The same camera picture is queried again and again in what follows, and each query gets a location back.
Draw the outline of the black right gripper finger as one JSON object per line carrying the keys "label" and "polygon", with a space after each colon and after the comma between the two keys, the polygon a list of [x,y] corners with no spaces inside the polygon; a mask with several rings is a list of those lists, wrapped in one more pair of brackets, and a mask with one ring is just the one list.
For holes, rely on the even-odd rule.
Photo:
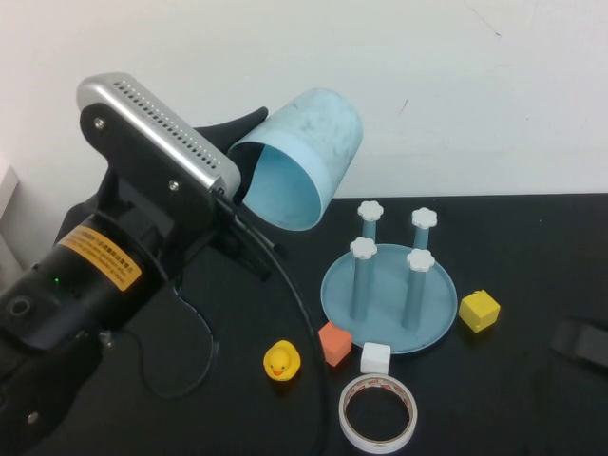
{"label": "black right gripper finger", "polygon": [[550,348],[580,366],[607,371],[607,321],[564,318],[554,330]]}

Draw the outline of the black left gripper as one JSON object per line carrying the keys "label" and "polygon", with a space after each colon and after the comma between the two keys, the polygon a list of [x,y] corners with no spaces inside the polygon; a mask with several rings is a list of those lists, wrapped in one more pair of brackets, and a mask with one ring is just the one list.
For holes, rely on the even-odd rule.
{"label": "black left gripper", "polygon": [[[267,107],[226,123],[195,127],[209,143],[228,152],[269,114]],[[240,173],[240,185],[233,200],[244,200],[259,161],[259,145],[254,142],[235,144],[228,157]],[[117,227],[152,258],[167,279],[179,276],[200,251],[210,246],[233,260],[243,269],[265,281],[274,269],[268,248],[276,259],[284,260],[284,246],[270,241],[229,204],[218,192],[216,207],[201,228],[190,229],[167,216],[152,201],[112,170],[105,172],[93,203],[93,213]]]}

